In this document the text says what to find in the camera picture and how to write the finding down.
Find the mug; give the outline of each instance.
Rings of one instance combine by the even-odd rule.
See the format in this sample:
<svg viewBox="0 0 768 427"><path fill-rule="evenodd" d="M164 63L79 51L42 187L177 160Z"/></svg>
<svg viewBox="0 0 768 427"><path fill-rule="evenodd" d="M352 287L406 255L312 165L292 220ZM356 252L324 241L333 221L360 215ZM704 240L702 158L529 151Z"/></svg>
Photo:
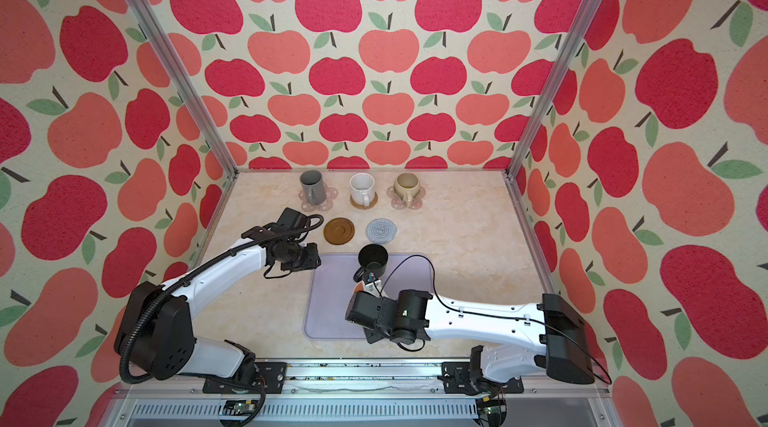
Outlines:
<svg viewBox="0 0 768 427"><path fill-rule="evenodd" d="M386 270L386 262L389 259L389 254L383 246L378 243L369 243L357 254L357 261L360 263L360 268L352 276L355 282L367 283L370 273L373 274L375 279L380 279L384 275Z"/></svg>
<svg viewBox="0 0 768 427"><path fill-rule="evenodd" d="M318 171L303 172L299 177L306 201L311 205L320 205L326 201L326 188L322 184L322 174Z"/></svg>
<svg viewBox="0 0 768 427"><path fill-rule="evenodd" d="M350 179L350 187L352 189L352 200L355 204L365 207L370 206L373 200L373 176L371 174L355 174Z"/></svg>
<svg viewBox="0 0 768 427"><path fill-rule="evenodd" d="M400 174L395 180L395 194L406 203L408 208L413 205L413 199L418 197L421 188L418 177L410 173Z"/></svg>

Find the white mug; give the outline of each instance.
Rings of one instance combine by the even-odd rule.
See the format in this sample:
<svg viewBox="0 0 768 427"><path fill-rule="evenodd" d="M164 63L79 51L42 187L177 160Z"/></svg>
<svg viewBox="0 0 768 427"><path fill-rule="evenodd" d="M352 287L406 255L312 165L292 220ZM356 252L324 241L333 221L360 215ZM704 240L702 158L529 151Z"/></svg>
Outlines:
<svg viewBox="0 0 768 427"><path fill-rule="evenodd" d="M363 205L365 207L370 206L373 200L373 176L371 174L355 174L350 179L350 187L352 189L352 200L355 204Z"/></svg>

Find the patterned fabric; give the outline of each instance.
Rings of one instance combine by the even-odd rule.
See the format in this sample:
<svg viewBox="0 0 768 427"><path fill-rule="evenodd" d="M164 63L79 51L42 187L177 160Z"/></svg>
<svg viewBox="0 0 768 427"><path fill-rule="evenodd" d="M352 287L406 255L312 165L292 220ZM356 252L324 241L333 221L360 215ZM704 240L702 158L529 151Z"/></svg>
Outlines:
<svg viewBox="0 0 768 427"><path fill-rule="evenodd" d="M0 5L0 425L96 425L130 291L187 271L225 179L124 0Z"/></svg>
<svg viewBox="0 0 768 427"><path fill-rule="evenodd" d="M158 0L155 12L202 51L192 81L223 110L243 168L478 169L508 165L580 1Z"/></svg>
<svg viewBox="0 0 768 427"><path fill-rule="evenodd" d="M518 172L528 220L624 425L760 425L768 0L609 1Z"/></svg>

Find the brown coaster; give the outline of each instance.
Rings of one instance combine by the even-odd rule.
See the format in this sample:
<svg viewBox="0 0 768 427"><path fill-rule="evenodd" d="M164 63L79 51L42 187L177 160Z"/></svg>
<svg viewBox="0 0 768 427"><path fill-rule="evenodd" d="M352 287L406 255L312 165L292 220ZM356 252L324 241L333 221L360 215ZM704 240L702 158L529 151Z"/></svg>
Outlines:
<svg viewBox="0 0 768 427"><path fill-rule="evenodd" d="M371 201L371 204L370 204L370 206L368 206L368 207L366 207L366 206L364 206L364 205L360 205L360 204L358 204L357 202L354 202L354 201L352 200L352 196L350 196L350 203L352 204L352 206L353 206L355 209L360 209L360 210L362 210L362 211L367 211L368 209L372 208L374 205L376 205L376 202L378 202L378 201L379 201L379 193L378 193L378 192L376 192L376 193L374 193L374 194L373 194L373 200Z"/></svg>
<svg viewBox="0 0 768 427"><path fill-rule="evenodd" d="M337 217L331 219L322 229L322 235L325 236L328 243L333 245L342 245L355 237L355 224L350 219Z"/></svg>

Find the beige mug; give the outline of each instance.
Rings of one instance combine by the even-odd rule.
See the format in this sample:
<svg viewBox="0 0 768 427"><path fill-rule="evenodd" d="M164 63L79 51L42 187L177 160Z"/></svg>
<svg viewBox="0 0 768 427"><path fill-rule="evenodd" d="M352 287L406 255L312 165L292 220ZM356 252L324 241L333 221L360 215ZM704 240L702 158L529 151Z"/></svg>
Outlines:
<svg viewBox="0 0 768 427"><path fill-rule="evenodd" d="M408 208L413 205L413 199L418 197L418 192L421 188L421 184L418 183L418 177L414 174L400 174L395 180L395 194L397 194L401 201L406 203Z"/></svg>

